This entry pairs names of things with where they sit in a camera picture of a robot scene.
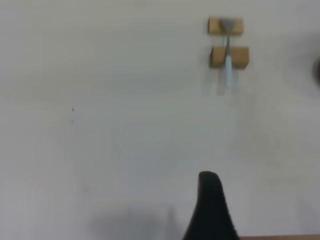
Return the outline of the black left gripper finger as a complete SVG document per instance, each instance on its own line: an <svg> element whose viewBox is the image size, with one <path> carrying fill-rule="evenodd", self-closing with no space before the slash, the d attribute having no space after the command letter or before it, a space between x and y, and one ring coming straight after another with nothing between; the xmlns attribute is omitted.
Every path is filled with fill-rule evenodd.
<svg viewBox="0 0 320 240"><path fill-rule="evenodd" d="M239 240L219 176L198 175L197 201L184 240Z"/></svg>

